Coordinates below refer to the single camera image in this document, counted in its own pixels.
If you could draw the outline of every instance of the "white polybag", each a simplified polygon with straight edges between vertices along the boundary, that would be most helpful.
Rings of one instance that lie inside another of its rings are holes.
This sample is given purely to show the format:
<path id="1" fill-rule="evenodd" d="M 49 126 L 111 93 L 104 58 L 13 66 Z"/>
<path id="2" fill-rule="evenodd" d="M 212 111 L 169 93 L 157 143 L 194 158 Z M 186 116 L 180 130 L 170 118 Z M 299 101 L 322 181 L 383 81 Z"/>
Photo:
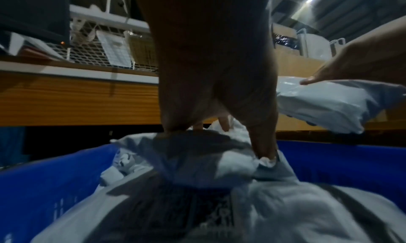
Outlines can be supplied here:
<path id="1" fill-rule="evenodd" d="M 406 97 L 406 87 L 365 80 L 324 81 L 300 85 L 300 77 L 280 76 L 279 113 L 336 133 L 364 131 L 363 125 Z"/>

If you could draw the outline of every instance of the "blue bin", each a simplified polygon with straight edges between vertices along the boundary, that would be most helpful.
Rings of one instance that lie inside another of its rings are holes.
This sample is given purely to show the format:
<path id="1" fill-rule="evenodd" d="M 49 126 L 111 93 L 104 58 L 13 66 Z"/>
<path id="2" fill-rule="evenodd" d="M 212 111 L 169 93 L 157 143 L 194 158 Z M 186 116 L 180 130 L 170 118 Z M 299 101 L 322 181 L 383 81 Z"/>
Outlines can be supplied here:
<path id="1" fill-rule="evenodd" d="M 109 144 L 0 172 L 0 242 L 29 242 L 90 196 L 117 150 Z"/>
<path id="2" fill-rule="evenodd" d="M 406 148 L 279 141 L 302 181 L 381 194 L 406 211 Z M 104 145 L 0 172 L 0 242 L 29 242 L 96 189 L 117 148 Z"/>
<path id="3" fill-rule="evenodd" d="M 278 141 L 297 177 L 378 193 L 406 212 L 406 148 Z"/>

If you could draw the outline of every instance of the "white plastic bag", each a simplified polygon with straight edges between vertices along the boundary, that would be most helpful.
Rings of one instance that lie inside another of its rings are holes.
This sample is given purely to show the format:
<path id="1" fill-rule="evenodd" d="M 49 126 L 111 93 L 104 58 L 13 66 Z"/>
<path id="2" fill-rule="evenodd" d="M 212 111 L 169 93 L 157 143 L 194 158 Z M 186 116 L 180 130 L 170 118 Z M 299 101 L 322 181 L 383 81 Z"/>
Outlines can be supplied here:
<path id="1" fill-rule="evenodd" d="M 364 80 L 336 80 L 300 85 L 303 78 L 280 76 L 279 113 L 336 133 L 364 131 L 363 125 L 406 97 L 406 87 Z"/>

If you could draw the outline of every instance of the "wire mesh shelf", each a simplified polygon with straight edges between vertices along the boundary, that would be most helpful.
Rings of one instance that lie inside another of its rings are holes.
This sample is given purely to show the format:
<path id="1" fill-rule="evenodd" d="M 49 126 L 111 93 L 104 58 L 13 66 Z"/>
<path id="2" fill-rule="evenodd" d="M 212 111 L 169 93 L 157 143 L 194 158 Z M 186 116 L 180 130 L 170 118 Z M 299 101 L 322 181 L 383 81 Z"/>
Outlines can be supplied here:
<path id="1" fill-rule="evenodd" d="M 70 27 L 70 47 L 46 43 L 62 58 L 78 64 L 157 72 L 150 33 L 76 17 L 71 18 Z"/>

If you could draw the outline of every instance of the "dark fabric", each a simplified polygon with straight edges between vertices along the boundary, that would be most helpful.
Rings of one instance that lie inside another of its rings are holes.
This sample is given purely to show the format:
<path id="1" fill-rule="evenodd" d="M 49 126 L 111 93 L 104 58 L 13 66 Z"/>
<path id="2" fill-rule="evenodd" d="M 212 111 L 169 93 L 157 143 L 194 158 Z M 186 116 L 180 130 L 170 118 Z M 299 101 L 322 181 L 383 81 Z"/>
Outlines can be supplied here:
<path id="1" fill-rule="evenodd" d="M 328 184 L 316 184 L 343 204 L 374 243 L 404 243 L 385 222 L 340 189 Z"/>

